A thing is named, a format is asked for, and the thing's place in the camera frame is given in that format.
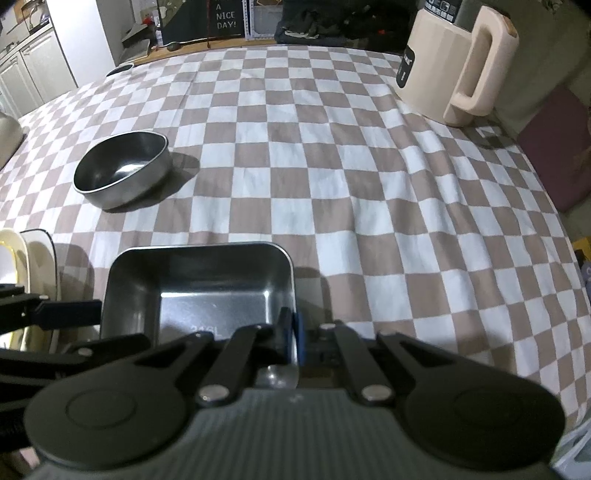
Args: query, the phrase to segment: purple cushion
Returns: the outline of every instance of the purple cushion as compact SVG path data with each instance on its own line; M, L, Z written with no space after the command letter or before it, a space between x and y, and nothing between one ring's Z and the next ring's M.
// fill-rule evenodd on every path
M591 192L591 168L579 173L575 156L591 145L587 108L565 86L556 87L517 137L559 212Z

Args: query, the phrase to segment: white cabinet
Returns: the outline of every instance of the white cabinet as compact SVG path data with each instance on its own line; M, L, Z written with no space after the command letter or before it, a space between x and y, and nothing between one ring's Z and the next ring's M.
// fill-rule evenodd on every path
M21 54L43 103L76 88L53 30L21 48Z
M0 92L17 118L43 104L20 53L0 65Z

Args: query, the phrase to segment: metal pin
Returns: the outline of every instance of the metal pin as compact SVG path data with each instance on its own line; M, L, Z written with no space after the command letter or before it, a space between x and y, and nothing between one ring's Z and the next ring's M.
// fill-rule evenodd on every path
M386 385L368 385L361 391L367 401L385 401L392 396L392 389Z
M199 389L199 397L203 401L219 401L227 398L230 391L223 385L205 385Z
M78 355L89 357L92 356L93 351L90 348L84 346L82 348L79 348L77 353Z

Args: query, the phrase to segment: cream kettle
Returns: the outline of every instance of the cream kettle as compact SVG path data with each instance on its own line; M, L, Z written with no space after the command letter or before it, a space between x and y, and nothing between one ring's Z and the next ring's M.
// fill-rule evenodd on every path
M23 131L21 124L11 116L0 111L0 168L12 158L21 144Z
M427 0L394 89L413 111L462 127L492 112L518 45L511 20L478 0Z

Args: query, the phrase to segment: white container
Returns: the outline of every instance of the white container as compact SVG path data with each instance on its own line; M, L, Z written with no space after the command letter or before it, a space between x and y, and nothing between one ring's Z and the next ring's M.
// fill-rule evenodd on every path
M22 141L21 124L11 116L0 112L0 168L12 158Z

